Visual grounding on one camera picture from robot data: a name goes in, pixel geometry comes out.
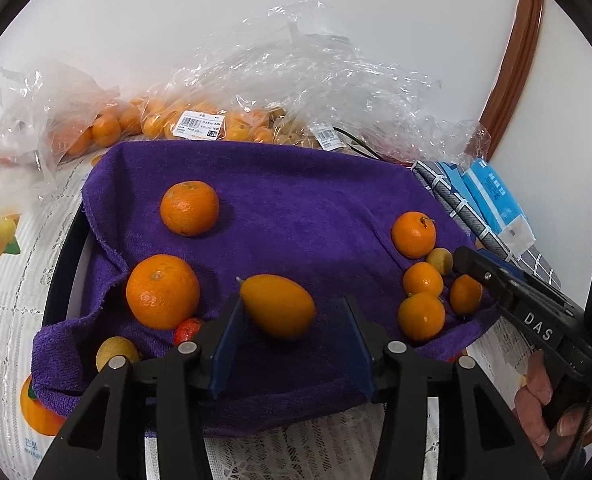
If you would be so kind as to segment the right hand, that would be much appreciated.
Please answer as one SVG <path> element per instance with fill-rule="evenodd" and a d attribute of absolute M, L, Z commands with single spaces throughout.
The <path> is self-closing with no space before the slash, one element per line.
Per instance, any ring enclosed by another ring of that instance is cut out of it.
<path fill-rule="evenodd" d="M 558 464 L 565 458 L 581 429 L 584 414 L 582 406 L 568 408 L 556 422 L 554 430 L 548 429 L 543 408 L 550 404 L 552 396 L 553 387 L 546 372 L 543 351 L 535 351 L 528 361 L 526 383 L 516 393 L 514 413 L 536 455 L 547 466 Z"/>

